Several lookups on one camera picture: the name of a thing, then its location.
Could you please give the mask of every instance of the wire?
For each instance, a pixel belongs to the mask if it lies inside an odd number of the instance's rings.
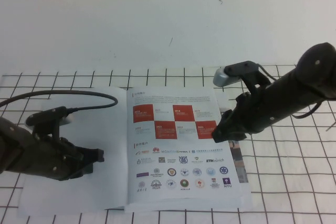
[[[107,105],[100,105],[100,106],[89,106],[89,107],[81,107],[81,108],[69,108],[68,113],[74,113],[76,111],[80,110],[95,110],[95,109],[104,109],[104,108],[109,108],[113,107],[118,104],[118,99],[104,93],[99,93],[99,92],[93,92],[93,91],[79,91],[79,90],[42,90],[42,91],[35,91],[35,92],[30,92],[30,93],[25,93],[25,94],[20,94],[12,98],[8,98],[7,100],[0,102],[0,107],[6,106],[12,102],[15,102],[17,100],[21,100],[24,98],[29,98],[29,97],[36,97],[38,95],[44,95],[44,94],[81,94],[81,95],[91,95],[94,97],[103,97],[103,98],[108,98],[110,100],[113,100],[113,103],[107,104]]]
[[[257,64],[257,65],[258,65],[258,67],[260,67],[260,68],[262,69],[262,71],[263,71],[269,78],[271,78],[273,81],[276,81],[276,80],[277,80],[277,79],[275,79],[273,76],[271,76],[270,73],[267,72],[266,69],[265,69],[262,65],[260,65],[260,64]]]
[[[296,119],[303,119],[306,118],[308,116],[310,116],[312,113],[314,113],[320,106],[321,106],[322,102],[318,102],[316,103],[316,105],[314,106],[314,108],[312,108],[309,112],[307,112],[306,114],[303,115],[292,115],[294,118]]]

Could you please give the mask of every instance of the red block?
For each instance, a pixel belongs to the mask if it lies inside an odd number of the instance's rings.
[[[152,104],[133,106],[133,123],[154,121]]]
[[[173,105],[174,118],[176,122],[194,122],[192,105]]]
[[[216,126],[216,121],[196,122],[198,139],[212,138],[211,133]]]
[[[156,139],[177,139],[175,122],[154,121]]]

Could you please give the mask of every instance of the white table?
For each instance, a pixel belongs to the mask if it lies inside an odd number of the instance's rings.
[[[294,66],[265,66],[276,78]],[[0,81],[0,99],[30,91],[117,86],[214,87],[226,92],[230,107],[246,89],[242,83],[224,89],[212,84],[214,68],[119,70],[108,72],[23,72],[5,75]],[[26,118],[39,110],[41,99],[17,101],[1,108],[1,116],[24,127]],[[208,211],[159,211],[124,214],[120,210],[102,210],[96,214],[18,218],[19,197],[24,175],[4,172],[0,175],[1,224],[197,224],[197,223],[336,223],[336,103],[325,102],[303,120],[286,118],[267,128],[252,140],[240,142],[254,206],[249,209]]]

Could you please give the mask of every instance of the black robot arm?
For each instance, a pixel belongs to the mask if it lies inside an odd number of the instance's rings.
[[[238,96],[235,109],[222,115],[212,133],[215,142],[243,140],[245,134],[259,133],[309,105],[336,99],[336,51],[329,43],[310,48],[295,69],[273,83],[258,68],[246,61],[216,72],[215,85],[243,80],[249,92]]]
[[[26,125],[30,133],[9,120],[0,117],[0,173],[24,173],[56,180],[79,178],[93,172],[95,162],[104,162],[104,151],[71,144],[59,136],[59,127],[67,123],[67,116],[80,110],[102,109],[115,106],[118,100],[107,94],[76,91],[46,90],[18,95],[0,103],[11,102],[42,94],[83,94],[104,97],[113,103],[101,106],[66,108],[64,106],[31,115]]]

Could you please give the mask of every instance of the paper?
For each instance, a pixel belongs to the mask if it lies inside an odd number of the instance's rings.
[[[229,143],[216,144],[211,137],[220,119],[210,88],[128,91],[130,167],[125,211],[137,211],[138,205],[146,210],[171,209],[167,199],[196,202],[191,198],[239,207],[242,192]],[[162,200],[164,204],[144,205]]]
[[[73,122],[60,127],[60,136],[77,146],[104,150],[105,161],[93,165],[93,174],[63,182],[27,176],[19,203],[20,215],[53,216],[124,206],[127,203],[127,106],[126,91],[90,89],[115,96],[119,103],[108,109],[79,111]],[[43,110],[107,104],[104,98],[57,95]]]

